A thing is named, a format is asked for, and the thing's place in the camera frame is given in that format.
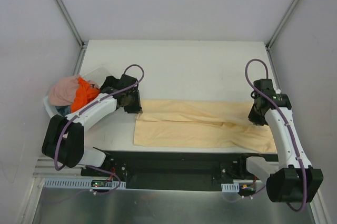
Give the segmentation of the cream yellow t shirt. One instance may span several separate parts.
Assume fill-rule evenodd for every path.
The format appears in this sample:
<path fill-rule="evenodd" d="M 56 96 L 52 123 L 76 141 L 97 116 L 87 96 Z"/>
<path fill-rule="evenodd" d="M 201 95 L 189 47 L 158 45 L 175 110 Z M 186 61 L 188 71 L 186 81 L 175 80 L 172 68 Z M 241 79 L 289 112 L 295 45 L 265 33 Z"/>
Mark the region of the cream yellow t shirt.
<path fill-rule="evenodd" d="M 275 153 L 270 128 L 248 120 L 251 106 L 251 102 L 143 100 L 133 143 L 144 147 L 241 147 Z"/>

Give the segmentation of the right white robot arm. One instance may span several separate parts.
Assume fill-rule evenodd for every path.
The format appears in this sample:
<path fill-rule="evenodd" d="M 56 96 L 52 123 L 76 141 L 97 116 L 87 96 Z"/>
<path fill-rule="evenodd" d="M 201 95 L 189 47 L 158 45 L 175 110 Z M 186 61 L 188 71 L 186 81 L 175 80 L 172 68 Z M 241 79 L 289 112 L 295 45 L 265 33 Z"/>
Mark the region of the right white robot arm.
<path fill-rule="evenodd" d="M 237 165 L 237 174 L 243 179 L 253 175 L 260 178 L 272 202 L 311 202 L 323 181 L 323 173 L 313 168 L 301 146 L 288 96 L 278 94 L 271 79 L 259 79 L 251 85 L 254 103 L 248 119 L 270 128 L 279 167 L 273 168 L 263 158 L 250 157 Z"/>

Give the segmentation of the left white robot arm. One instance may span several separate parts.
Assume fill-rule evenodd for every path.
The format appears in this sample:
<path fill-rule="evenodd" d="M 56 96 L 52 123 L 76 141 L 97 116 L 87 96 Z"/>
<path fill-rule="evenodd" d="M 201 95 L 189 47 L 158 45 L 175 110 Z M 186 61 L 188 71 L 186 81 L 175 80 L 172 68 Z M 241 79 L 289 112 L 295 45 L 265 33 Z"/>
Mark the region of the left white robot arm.
<path fill-rule="evenodd" d="M 126 113 L 142 112 L 138 85 L 140 81 L 127 74 L 114 79 L 90 103 L 66 116 L 54 115 L 48 124 L 42 154 L 54 160 L 54 167 L 73 168 L 77 165 L 93 166 L 99 176 L 111 171 L 107 154 L 85 145 L 85 133 L 105 116 L 123 108 Z"/>

